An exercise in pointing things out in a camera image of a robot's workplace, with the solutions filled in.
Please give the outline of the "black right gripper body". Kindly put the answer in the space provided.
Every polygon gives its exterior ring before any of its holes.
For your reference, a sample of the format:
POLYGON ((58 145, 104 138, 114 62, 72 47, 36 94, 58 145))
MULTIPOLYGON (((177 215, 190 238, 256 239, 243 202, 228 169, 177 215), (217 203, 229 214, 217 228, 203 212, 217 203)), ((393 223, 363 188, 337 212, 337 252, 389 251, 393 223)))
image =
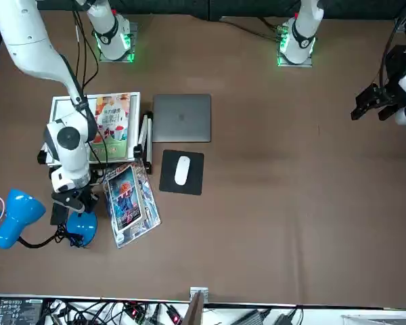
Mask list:
POLYGON ((78 198, 81 202, 83 202, 83 196, 88 195, 88 194, 96 194, 93 191, 93 187, 90 185, 86 185, 83 188, 75 188, 69 191, 70 194, 72 194, 72 196, 74 198, 78 198))

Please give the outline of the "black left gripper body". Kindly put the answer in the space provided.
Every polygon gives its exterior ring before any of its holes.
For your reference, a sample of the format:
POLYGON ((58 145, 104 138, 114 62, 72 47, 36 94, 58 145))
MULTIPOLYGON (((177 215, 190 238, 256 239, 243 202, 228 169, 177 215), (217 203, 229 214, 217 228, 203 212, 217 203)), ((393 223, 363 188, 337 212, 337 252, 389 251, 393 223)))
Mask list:
POLYGON ((384 56, 379 72, 379 88, 387 102, 394 102, 405 97, 399 80, 405 75, 406 45, 395 45, 384 56))

